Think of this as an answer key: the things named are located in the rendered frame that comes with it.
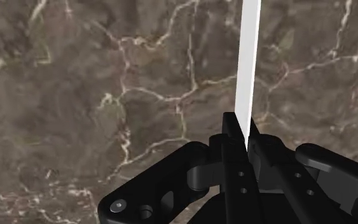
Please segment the thin white card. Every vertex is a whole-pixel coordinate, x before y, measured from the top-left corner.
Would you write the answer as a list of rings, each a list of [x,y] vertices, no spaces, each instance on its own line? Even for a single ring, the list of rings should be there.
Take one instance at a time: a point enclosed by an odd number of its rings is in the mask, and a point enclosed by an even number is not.
[[[248,145],[251,127],[260,11],[261,0],[243,0],[238,49],[235,114],[244,136],[245,145]]]

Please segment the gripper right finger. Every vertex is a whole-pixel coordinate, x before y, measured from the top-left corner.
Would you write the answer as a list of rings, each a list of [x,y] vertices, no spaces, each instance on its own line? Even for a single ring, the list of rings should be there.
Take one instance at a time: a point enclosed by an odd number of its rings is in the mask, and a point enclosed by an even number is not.
[[[358,224],[358,163],[317,144],[290,150],[254,122],[249,160],[259,189],[284,194],[301,224]]]

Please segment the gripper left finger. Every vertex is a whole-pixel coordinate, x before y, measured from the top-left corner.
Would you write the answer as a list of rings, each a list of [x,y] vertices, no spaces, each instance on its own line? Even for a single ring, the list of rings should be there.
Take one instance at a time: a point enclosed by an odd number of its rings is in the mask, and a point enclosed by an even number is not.
[[[121,187],[97,208],[100,224],[169,224],[189,204],[219,185],[217,206],[200,223],[263,224],[259,190],[236,115],[225,112],[209,144],[186,143]]]

